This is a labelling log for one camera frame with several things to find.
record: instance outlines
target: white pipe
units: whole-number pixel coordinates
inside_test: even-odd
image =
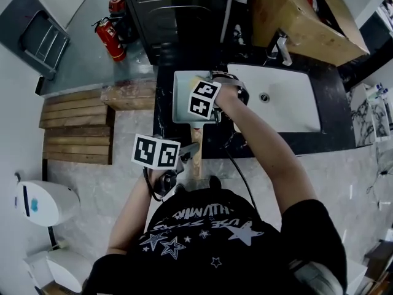
[[[229,15],[231,14],[231,5],[232,5],[232,0],[228,0],[227,1],[227,8],[225,9],[224,24],[222,25],[220,43],[224,42],[225,33],[227,32]]]

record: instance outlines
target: black marble countertop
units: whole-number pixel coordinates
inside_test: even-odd
[[[277,61],[266,62],[264,48],[249,46],[214,47],[165,44],[161,49],[157,76],[157,94],[154,112],[154,134],[191,143],[190,125],[172,121],[173,79],[178,70],[227,70],[228,63],[267,66],[306,73],[314,90],[321,121],[319,133],[280,133],[295,154],[339,151],[356,147],[351,110],[343,83],[336,67],[321,61],[291,54],[293,64],[285,67]],[[203,129],[202,158],[221,159],[253,157],[242,134],[235,132],[233,122],[223,113],[219,127],[208,124]]]

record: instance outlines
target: blue sticker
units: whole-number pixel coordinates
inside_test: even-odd
[[[37,212],[38,211],[38,200],[36,198],[32,199],[30,209],[33,212]]]

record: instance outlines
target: person's left arm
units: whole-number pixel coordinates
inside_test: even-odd
[[[149,170],[149,181],[152,187],[164,172],[163,170]],[[150,201],[149,188],[142,175],[116,220],[109,237],[106,254],[126,254],[130,243],[143,234]]]

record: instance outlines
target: fire extinguisher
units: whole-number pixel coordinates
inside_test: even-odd
[[[119,41],[116,30],[114,29],[109,18],[104,17],[102,20],[94,23],[96,32],[104,43],[107,51],[114,61],[122,61],[125,58],[126,52]]]

